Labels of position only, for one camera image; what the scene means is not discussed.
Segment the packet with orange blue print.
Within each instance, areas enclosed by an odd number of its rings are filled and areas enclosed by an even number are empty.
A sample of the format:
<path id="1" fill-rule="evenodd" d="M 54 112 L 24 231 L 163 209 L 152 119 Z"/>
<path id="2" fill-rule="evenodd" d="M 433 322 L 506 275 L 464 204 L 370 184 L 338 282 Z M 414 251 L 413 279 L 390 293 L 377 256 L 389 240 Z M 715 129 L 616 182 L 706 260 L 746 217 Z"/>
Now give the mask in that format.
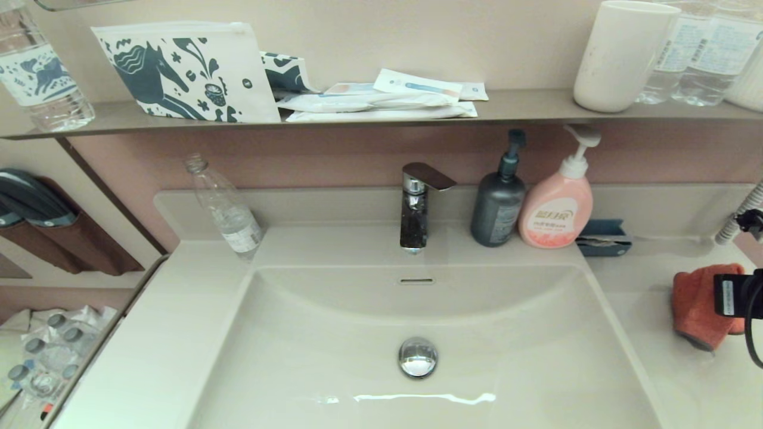
<path id="1" fill-rule="evenodd" d="M 322 95 L 326 95 L 326 96 L 374 95 L 374 94 L 382 94 L 382 92 L 374 89 L 373 82 L 338 82 L 322 93 Z"/>

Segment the clear empty plastic bottle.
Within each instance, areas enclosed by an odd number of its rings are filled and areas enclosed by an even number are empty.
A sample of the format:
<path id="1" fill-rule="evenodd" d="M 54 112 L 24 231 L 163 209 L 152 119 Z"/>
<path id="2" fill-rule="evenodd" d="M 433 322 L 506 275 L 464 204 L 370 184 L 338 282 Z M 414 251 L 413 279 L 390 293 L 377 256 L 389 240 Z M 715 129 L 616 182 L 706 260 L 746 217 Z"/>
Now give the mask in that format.
<path id="1" fill-rule="evenodd" d="M 188 155 L 184 166 L 198 203 L 212 217 L 224 241 L 240 260 L 253 260 L 264 231 L 239 190 L 201 154 Z"/>

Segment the small horse print pouch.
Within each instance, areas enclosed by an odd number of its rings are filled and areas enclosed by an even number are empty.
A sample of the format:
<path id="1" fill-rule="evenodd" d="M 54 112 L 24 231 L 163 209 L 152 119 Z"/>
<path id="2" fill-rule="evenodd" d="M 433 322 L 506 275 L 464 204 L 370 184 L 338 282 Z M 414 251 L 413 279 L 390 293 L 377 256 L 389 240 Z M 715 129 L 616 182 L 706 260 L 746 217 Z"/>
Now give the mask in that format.
<path id="1" fill-rule="evenodd" d="M 305 58 L 266 51 L 260 51 L 260 57 L 272 89 L 302 94 L 322 92 L 310 82 Z"/>

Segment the brown wall pocket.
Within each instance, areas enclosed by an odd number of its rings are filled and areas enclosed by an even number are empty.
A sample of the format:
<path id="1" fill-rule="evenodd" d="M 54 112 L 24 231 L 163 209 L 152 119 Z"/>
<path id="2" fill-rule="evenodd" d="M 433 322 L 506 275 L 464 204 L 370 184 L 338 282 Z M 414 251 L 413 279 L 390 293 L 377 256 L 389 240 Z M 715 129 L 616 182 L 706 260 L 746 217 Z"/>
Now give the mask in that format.
<path id="1" fill-rule="evenodd" d="M 0 237 L 71 274 L 103 272 L 119 276 L 144 270 L 139 261 L 112 239 L 57 183 L 49 178 L 33 177 L 63 196 L 79 212 L 76 222 L 66 227 L 43 228 L 24 220 L 0 228 Z"/>

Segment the chrome drain stopper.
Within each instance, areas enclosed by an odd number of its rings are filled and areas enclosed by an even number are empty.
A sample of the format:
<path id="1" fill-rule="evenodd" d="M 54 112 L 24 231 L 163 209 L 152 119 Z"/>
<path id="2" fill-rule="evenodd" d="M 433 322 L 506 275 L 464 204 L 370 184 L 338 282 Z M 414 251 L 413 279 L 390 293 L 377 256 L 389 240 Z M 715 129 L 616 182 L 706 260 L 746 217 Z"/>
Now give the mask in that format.
<path id="1" fill-rule="evenodd" d="M 428 339 L 411 337 L 402 342 L 398 350 L 398 366 L 409 378 L 427 378 L 437 367 L 436 346 Z"/>

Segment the shrink-wrapped bottle pack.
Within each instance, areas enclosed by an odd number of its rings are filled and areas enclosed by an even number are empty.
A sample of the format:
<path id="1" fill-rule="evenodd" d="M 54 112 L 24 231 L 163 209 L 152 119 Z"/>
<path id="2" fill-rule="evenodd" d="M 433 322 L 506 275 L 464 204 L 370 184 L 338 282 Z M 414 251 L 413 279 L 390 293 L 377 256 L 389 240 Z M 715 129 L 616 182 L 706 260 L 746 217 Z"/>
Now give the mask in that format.
<path id="1" fill-rule="evenodd" d="M 115 315 L 85 305 L 24 309 L 0 322 L 0 429 L 44 422 Z"/>

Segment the orange microfibre cloth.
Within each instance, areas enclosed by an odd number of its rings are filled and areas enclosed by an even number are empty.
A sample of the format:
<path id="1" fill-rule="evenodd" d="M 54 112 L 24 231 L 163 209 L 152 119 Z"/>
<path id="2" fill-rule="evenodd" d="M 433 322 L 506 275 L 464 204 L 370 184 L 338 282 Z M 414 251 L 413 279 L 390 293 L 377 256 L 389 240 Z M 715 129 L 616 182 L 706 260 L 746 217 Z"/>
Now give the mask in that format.
<path id="1" fill-rule="evenodd" d="M 700 267 L 692 272 L 679 272 L 673 279 L 671 309 L 676 334 L 690 345 L 705 352 L 714 352 L 728 335 L 746 332 L 741 318 L 717 315 L 714 298 L 715 275 L 744 275 L 738 263 Z"/>

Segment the long white packet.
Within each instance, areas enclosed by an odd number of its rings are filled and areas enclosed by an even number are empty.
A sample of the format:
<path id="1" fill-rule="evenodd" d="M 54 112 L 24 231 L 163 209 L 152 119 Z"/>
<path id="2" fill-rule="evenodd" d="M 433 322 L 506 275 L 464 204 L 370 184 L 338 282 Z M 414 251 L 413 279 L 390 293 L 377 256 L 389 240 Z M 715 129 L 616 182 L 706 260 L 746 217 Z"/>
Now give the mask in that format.
<path id="1" fill-rule="evenodd" d="M 415 110 L 456 105 L 458 100 L 439 94 L 290 95 L 276 103 L 278 108 L 308 113 L 352 113 L 370 110 Z"/>

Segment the flat white packet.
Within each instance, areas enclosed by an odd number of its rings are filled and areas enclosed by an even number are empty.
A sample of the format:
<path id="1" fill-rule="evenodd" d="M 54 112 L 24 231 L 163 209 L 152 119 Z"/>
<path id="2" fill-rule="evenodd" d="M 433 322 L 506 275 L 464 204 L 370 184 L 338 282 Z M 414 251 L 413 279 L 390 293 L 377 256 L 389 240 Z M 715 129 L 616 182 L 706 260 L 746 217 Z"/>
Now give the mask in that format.
<path id="1" fill-rule="evenodd" d="M 455 105 L 418 108 L 412 110 L 368 110 L 349 113 L 308 113 L 295 111 L 288 117 L 288 123 L 308 122 L 380 122 L 381 120 L 436 120 L 475 119 L 479 112 L 471 101 L 460 101 Z"/>

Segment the white ceramic sink basin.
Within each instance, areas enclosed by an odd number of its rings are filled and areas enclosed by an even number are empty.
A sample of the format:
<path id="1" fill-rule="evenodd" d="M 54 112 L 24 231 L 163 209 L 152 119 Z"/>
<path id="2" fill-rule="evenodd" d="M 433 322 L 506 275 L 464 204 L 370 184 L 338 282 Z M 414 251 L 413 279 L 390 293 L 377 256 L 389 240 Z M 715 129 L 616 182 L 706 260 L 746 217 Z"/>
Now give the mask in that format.
<path id="1" fill-rule="evenodd" d="M 398 366 L 411 337 L 436 346 L 430 377 Z M 599 290 L 577 266 L 340 266 L 254 275 L 188 429 L 662 422 Z"/>

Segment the chrome sink faucet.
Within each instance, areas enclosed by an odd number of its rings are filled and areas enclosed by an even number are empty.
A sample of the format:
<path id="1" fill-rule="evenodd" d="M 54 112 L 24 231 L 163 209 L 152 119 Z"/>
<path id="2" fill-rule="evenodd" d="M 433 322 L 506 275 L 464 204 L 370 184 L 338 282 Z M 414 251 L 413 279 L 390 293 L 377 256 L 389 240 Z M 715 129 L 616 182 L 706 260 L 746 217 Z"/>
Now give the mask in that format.
<path id="1" fill-rule="evenodd" d="M 399 246 L 417 255 L 427 247 L 429 190 L 446 191 L 457 182 L 423 162 L 408 163 L 402 168 L 402 203 Z"/>

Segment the bottle with blue deer label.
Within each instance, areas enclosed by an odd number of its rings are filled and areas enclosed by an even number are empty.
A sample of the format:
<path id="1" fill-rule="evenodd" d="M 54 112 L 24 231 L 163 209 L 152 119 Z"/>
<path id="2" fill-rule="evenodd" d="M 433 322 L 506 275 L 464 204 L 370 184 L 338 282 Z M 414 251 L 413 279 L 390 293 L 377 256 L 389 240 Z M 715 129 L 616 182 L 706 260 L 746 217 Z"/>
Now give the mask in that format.
<path id="1" fill-rule="evenodd" d="M 24 0 L 0 0 L 0 83 L 44 132 L 78 129 L 95 118 Z"/>

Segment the blue plastic box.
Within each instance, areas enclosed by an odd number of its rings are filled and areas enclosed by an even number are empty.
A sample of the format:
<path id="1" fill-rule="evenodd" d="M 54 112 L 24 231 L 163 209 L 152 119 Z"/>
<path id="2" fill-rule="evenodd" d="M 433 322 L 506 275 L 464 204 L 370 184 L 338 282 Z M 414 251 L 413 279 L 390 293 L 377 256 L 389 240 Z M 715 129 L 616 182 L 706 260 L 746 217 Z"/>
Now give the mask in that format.
<path id="1" fill-rule="evenodd" d="M 624 231 L 621 218 L 591 219 L 575 240 L 585 257 L 616 257 L 629 252 L 633 238 Z"/>

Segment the white ribbed container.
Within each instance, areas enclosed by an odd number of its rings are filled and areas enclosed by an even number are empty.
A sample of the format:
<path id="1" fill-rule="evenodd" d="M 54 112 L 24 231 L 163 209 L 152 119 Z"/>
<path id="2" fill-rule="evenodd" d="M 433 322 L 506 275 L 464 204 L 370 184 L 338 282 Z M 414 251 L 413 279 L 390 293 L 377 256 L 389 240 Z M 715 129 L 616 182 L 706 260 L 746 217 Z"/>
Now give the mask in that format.
<path id="1" fill-rule="evenodd" d="M 725 93 L 723 101 L 763 113 L 763 39 L 753 51 L 741 74 Z"/>

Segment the dark grey pump bottle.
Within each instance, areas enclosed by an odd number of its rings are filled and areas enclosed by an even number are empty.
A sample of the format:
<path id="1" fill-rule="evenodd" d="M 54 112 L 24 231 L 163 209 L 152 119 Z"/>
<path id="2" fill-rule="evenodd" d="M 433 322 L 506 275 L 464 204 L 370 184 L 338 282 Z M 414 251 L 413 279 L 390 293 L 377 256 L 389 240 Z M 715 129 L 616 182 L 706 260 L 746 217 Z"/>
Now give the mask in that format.
<path id="1" fill-rule="evenodd" d="M 480 180 L 477 188 L 470 231 L 485 247 L 499 247 L 509 241 L 526 196 L 525 182 L 517 175 L 519 150 L 526 146 L 525 131 L 509 130 L 508 142 L 498 170 Z"/>

